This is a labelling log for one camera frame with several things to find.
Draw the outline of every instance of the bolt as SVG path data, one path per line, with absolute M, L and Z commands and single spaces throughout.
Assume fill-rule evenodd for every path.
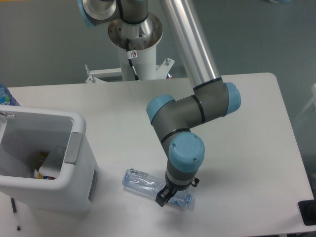
M 89 68 L 88 68 L 88 65 L 87 65 L 87 64 L 85 65 L 85 69 L 86 69 L 86 71 L 87 71 L 87 74 L 89 75 L 89 74 L 90 74 L 90 70 L 89 70 Z
M 166 65 L 169 66 L 169 63 L 171 62 L 170 58 L 166 58 Z

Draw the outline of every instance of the bin handle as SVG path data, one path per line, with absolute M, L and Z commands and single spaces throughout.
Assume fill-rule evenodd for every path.
M 76 164 L 79 150 L 82 143 L 83 134 L 79 132 L 72 132 L 70 134 L 68 146 L 65 153 L 64 163 Z

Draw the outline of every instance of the blue bottle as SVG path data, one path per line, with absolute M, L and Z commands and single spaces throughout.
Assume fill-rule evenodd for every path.
M 0 84 L 0 105 L 15 105 L 20 106 L 20 104 L 14 99 L 10 94 L 8 88 Z

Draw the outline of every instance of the black cable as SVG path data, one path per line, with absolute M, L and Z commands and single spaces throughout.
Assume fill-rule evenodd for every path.
M 125 45 L 125 47 L 126 47 L 126 52 L 130 51 L 130 50 L 129 50 L 129 39 L 126 39 L 126 45 Z M 131 67 L 132 70 L 133 70 L 133 73 L 134 73 L 134 76 L 135 76 L 135 80 L 140 80 L 139 77 L 138 77 L 138 75 L 137 75 L 137 72 L 136 72 L 136 69 L 135 69 L 135 67 L 134 67 L 134 64 L 133 64 L 132 59 L 129 58 L 129 59 L 128 59 L 128 62 L 129 62 L 130 67 Z

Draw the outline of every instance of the silver metal tube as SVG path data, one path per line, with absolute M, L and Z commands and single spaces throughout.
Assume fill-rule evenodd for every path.
M 174 33 L 176 44 L 192 87 L 221 75 L 217 71 L 207 40 L 191 0 L 160 0 Z

